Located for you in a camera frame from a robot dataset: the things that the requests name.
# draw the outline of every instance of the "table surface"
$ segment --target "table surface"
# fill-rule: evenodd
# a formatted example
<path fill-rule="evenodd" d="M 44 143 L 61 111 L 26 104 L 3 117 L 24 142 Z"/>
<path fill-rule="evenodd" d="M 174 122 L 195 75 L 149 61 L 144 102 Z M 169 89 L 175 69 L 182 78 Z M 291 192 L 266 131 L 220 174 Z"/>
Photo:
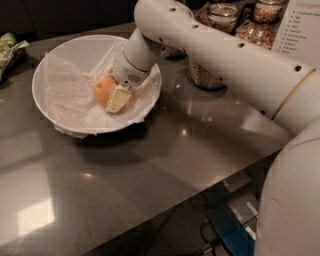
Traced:
<path fill-rule="evenodd" d="M 144 123 L 76 139 L 37 109 L 46 52 L 84 35 L 128 38 L 134 23 L 32 43 L 0 89 L 0 255 L 77 256 L 281 149 L 288 133 L 232 91 L 194 86 L 188 58 L 163 60 Z"/>

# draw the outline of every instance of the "jar lid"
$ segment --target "jar lid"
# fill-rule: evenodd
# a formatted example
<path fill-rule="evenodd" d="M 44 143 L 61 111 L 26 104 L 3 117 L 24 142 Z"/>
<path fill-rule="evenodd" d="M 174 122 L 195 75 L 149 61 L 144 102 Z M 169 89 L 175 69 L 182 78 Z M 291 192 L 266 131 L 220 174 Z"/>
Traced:
<path fill-rule="evenodd" d="M 208 8 L 208 14 L 216 17 L 235 18 L 237 13 L 237 7 L 231 4 L 212 4 Z"/>

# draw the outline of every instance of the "paper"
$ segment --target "paper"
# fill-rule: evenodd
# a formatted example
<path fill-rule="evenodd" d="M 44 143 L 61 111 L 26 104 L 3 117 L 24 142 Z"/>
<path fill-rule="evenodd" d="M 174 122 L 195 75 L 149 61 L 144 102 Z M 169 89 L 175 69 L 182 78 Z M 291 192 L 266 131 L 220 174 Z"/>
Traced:
<path fill-rule="evenodd" d="M 76 65 L 53 53 L 46 55 L 45 103 L 48 116 L 54 120 L 59 131 L 74 137 L 85 137 L 87 134 L 117 131 L 144 121 L 160 94 L 161 77 L 156 67 L 141 86 L 131 89 L 131 99 L 118 113 L 105 112 L 94 99 L 96 82 L 110 70 L 124 43 L 115 42 L 89 73 L 81 72 Z"/>
<path fill-rule="evenodd" d="M 291 0 L 272 51 L 320 67 L 319 24 L 319 0 Z"/>

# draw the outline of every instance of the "label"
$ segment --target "label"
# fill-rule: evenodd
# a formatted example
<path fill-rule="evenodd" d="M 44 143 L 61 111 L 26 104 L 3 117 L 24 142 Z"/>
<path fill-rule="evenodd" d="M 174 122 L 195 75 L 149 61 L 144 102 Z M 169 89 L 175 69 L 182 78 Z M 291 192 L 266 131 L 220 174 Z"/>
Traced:
<path fill-rule="evenodd" d="M 319 0 L 290 0 L 272 51 L 320 67 L 319 24 Z"/>
<path fill-rule="evenodd" d="M 250 202 L 247 202 L 247 206 L 249 207 L 249 209 L 252 211 L 252 213 L 253 213 L 254 215 L 258 215 L 258 214 L 259 214 L 258 211 L 257 211 L 257 209 L 254 208 L 254 206 L 253 206 Z"/>
<path fill-rule="evenodd" d="M 249 235 L 253 238 L 253 240 L 256 240 L 256 233 L 250 227 L 246 227 L 246 230 L 249 233 Z"/>

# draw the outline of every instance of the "white paper towel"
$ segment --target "white paper towel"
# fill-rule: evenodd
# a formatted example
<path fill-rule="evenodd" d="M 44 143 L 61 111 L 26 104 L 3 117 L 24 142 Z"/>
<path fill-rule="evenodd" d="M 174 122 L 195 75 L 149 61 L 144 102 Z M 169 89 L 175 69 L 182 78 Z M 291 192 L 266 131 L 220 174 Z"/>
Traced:
<path fill-rule="evenodd" d="M 144 121 L 160 95 L 161 76 L 157 66 L 141 86 L 131 88 L 132 97 L 120 112 L 106 113 L 94 99 L 96 82 L 110 70 L 113 59 L 125 43 L 124 40 L 116 41 L 89 73 L 81 72 L 76 64 L 54 53 L 45 56 L 45 103 L 47 114 L 54 120 L 57 130 L 83 138 Z"/>

